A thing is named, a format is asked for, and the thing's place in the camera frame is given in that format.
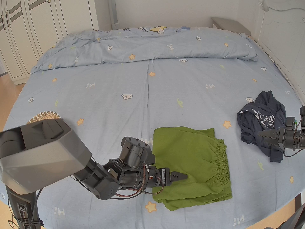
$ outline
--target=nightstand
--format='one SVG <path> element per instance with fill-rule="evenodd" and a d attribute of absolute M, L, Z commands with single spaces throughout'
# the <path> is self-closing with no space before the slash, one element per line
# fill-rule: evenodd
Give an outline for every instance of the nightstand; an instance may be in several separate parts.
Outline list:
<path fill-rule="evenodd" d="M 213 20 L 213 28 L 218 28 L 237 33 L 245 33 L 246 35 L 249 36 L 251 35 L 251 32 L 237 21 L 217 18 L 217 17 L 211 17 L 211 19 Z"/>

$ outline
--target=white headboard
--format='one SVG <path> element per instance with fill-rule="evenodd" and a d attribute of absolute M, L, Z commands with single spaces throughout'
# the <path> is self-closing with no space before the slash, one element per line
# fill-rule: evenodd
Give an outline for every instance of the white headboard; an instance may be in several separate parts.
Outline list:
<path fill-rule="evenodd" d="M 277 63 L 305 103 L 305 2 L 259 0 L 251 36 Z"/>

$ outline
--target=bedsheet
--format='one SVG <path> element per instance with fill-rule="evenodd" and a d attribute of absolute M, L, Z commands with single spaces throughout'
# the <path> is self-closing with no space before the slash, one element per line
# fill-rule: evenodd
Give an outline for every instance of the bedsheet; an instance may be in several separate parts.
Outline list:
<path fill-rule="evenodd" d="M 105 164 L 109 158 L 119 156 L 124 136 L 141 138 L 153 148 L 153 133 L 159 127 L 215 128 L 215 137 L 224 139 L 227 145 L 233 198 L 169 211 L 147 194 L 123 201 L 98 200 L 67 177 L 45 187 L 39 197 L 39 215 L 46 228 L 246 228 L 283 207 L 305 188 L 305 153 L 271 163 L 257 146 L 240 140 L 236 119 L 237 111 L 248 101 L 269 90 L 285 105 L 287 116 L 299 119 L 301 103 L 291 86 L 257 44 L 239 34 L 209 29 L 218 38 L 211 52 L 215 55 L 217 51 L 219 57 L 197 55 L 206 46 L 195 51 L 192 44 L 198 46 L 204 40 L 204 30 L 146 27 L 70 35 L 67 38 L 74 38 L 74 44 L 64 39 L 33 68 L 5 129 L 23 125 L 40 112 L 55 111 L 77 133 L 97 162 Z M 194 41 L 186 46 L 185 39 L 179 40 L 196 57 L 180 58 L 176 52 L 179 40 L 175 44 L 167 40 L 162 50 L 174 52 L 174 56 L 166 53 L 154 58 L 153 53 L 148 53 L 148 59 L 135 61 L 140 57 L 138 47 L 149 47 L 128 44 L 130 50 L 125 49 L 122 62 L 104 60 L 105 50 L 112 51 L 116 45 L 124 48 L 119 42 L 129 40 L 128 35 L 144 37 L 153 45 L 154 40 L 165 40 L 167 33 L 173 36 L 176 31 L 192 35 Z M 89 39 L 83 38 L 86 33 L 87 37 L 91 35 Z M 111 43 L 107 41 L 109 33 L 115 37 Z M 232 50 L 233 44 L 238 44 L 235 50 L 227 51 Z M 82 53 L 81 48 L 86 49 L 86 45 L 107 46 L 99 49 L 101 56 L 94 56 L 101 60 L 99 63 L 92 60 L 88 50 L 85 50 L 88 57 Z M 235 56 L 225 58 L 230 53 Z M 257 61 L 238 59 L 254 56 Z M 0 200 L 7 203 L 3 183 L 0 193 Z"/>

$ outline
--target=green shorts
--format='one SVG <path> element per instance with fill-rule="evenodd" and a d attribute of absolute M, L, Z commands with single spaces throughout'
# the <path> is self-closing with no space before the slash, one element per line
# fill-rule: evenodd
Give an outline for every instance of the green shorts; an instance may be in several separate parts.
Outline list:
<path fill-rule="evenodd" d="M 232 198 L 226 147 L 224 140 L 215 138 L 214 129 L 156 129 L 152 150 L 156 167 L 169 167 L 170 171 L 187 174 L 188 178 L 164 187 L 153 199 L 173 211 Z"/>

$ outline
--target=barcode label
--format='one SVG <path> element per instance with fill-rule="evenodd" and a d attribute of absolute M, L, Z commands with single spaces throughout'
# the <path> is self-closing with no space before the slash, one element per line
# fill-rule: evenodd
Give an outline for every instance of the barcode label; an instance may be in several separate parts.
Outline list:
<path fill-rule="evenodd" d="M 162 181 L 165 184 L 165 169 L 162 169 Z"/>

